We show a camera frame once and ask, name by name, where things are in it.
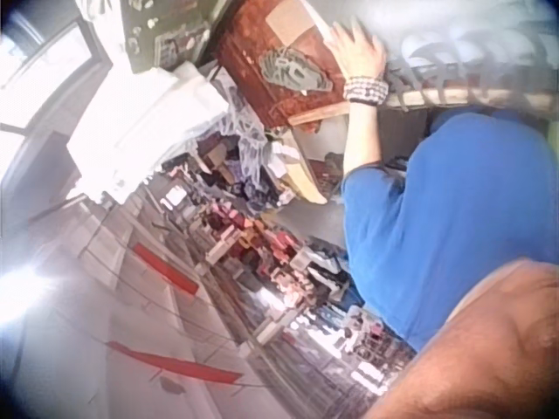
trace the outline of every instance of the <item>hand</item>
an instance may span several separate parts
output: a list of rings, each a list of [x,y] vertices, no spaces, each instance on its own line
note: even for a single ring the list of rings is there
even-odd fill
[[[382,77],[386,66],[383,43],[375,36],[369,38],[365,35],[356,20],[352,22],[352,28],[353,37],[336,22],[330,30],[332,40],[324,41],[340,66],[343,77]]]

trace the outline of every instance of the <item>white fabric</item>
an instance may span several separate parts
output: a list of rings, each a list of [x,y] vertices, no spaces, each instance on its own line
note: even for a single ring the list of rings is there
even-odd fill
[[[185,139],[223,117],[227,103],[191,63],[176,75],[113,68],[68,142],[83,192],[124,203]]]

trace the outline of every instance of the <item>wrist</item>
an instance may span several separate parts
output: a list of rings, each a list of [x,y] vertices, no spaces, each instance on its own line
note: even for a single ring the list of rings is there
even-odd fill
[[[384,103],[388,96],[388,83],[371,77],[352,77],[346,81],[343,97],[349,102],[358,102],[370,106]]]

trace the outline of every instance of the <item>light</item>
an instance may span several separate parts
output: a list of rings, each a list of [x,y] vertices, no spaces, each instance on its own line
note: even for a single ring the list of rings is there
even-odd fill
[[[45,293],[45,281],[30,268],[0,278],[0,325],[24,315]]]
[[[260,297],[271,307],[275,308],[276,310],[279,310],[281,312],[286,310],[286,305],[283,304],[283,302],[277,298],[275,295],[273,295],[271,292],[269,292],[266,288],[262,288],[259,291]]]
[[[338,349],[336,349],[334,345],[332,345],[332,342],[330,342],[332,340],[332,337],[329,338],[323,332],[317,332],[315,330],[308,330],[307,332],[312,340],[314,340],[321,347],[326,349],[336,359],[339,360],[342,357],[342,353]]]
[[[173,206],[177,206],[186,197],[186,190],[179,185],[176,185],[172,190],[169,191],[165,198]]]
[[[370,391],[374,395],[382,395],[386,391],[386,386],[382,386],[380,388],[377,387],[375,384],[373,384],[371,381],[367,380],[365,377],[363,377],[357,371],[354,371],[353,373],[351,373],[351,378],[353,378],[359,384],[364,386],[368,391]]]
[[[368,362],[362,362],[359,364],[358,368],[374,380],[382,381],[384,379],[384,374]]]

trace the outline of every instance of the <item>person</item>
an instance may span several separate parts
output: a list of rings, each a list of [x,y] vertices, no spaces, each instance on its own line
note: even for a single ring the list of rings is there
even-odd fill
[[[530,260],[489,275],[365,419],[559,417],[558,279]]]
[[[420,351],[489,272],[526,257],[559,263],[557,161],[512,113],[441,115],[405,182],[383,166],[377,108],[386,52],[354,23],[326,45],[346,78],[342,196],[349,266],[368,306]]]

